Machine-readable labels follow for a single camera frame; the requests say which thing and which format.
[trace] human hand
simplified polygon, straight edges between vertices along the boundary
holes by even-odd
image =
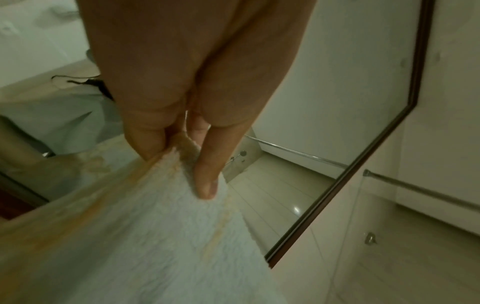
[[[290,68],[314,4],[78,0],[125,137],[142,158],[165,148],[187,110],[203,199],[215,196],[225,163]]]

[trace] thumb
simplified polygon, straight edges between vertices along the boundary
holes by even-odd
[[[212,199],[218,189],[218,178],[235,147],[253,121],[228,127],[212,126],[205,136],[193,178],[202,199]]]

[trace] white wall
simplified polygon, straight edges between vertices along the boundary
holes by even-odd
[[[399,178],[480,204],[480,2],[437,1]],[[480,215],[407,190],[398,203],[480,234]]]
[[[366,234],[375,232],[395,206],[395,188],[362,173],[367,168],[396,176],[402,136],[400,125],[272,269],[289,303],[323,304],[341,290]]]
[[[24,0],[0,6],[0,88],[86,58],[88,42],[79,17],[62,19],[54,5],[74,0]]]
[[[420,0],[318,0],[297,58],[253,129],[350,164],[407,104]],[[262,148],[322,174],[342,170]]]

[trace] cloth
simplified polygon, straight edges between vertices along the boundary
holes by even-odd
[[[86,151],[123,133],[115,103],[86,85],[35,101],[1,104],[0,117],[37,150],[56,155]]]
[[[198,148],[127,166],[0,224],[0,302],[285,303],[219,179],[199,200]]]

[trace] mirror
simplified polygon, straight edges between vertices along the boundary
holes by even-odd
[[[39,207],[137,156],[75,2],[2,3],[0,184]],[[420,5],[317,2],[290,71],[223,171],[264,254],[407,106]]]

